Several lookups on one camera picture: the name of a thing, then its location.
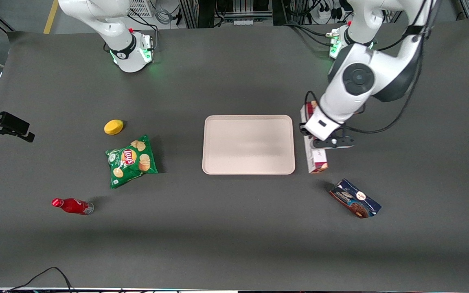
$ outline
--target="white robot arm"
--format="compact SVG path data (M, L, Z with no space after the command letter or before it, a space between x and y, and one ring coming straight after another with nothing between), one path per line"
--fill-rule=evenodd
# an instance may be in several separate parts
M328 75L329 86L305 129L325 141L374 95L382 102L402 98L417 70L417 61L434 0L348 0L354 8L345 42ZM412 25L403 34L397 56L368 48L383 17L376 9L404 10Z
M129 0L59 0L59 6L101 35L124 72L137 72L152 61L151 37L129 30L119 18L128 15Z

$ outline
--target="beige tray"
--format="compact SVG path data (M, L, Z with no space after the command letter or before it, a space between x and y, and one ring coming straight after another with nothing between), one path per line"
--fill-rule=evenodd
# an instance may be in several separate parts
M209 175L294 172L292 119L287 115L209 116L202 169Z

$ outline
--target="lay's logo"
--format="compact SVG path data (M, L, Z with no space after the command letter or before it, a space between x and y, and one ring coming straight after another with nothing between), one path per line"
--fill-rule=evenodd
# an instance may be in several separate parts
M123 161L126 165L133 165L136 160L136 152L125 149L123 154L121 155L121 161Z

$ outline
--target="lay's chip bag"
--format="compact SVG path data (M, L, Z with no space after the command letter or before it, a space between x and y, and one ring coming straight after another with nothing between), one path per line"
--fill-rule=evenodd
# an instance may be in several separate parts
M134 140L123 149L106 151L106 156L112 170L112 189L146 173L158 173L147 135Z

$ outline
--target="red bottle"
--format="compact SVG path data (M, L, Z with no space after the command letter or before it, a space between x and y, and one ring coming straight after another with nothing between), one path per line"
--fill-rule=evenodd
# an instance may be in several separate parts
M93 212L93 204L78 199L58 199L52 200L52 205L62 208L67 213L89 215Z

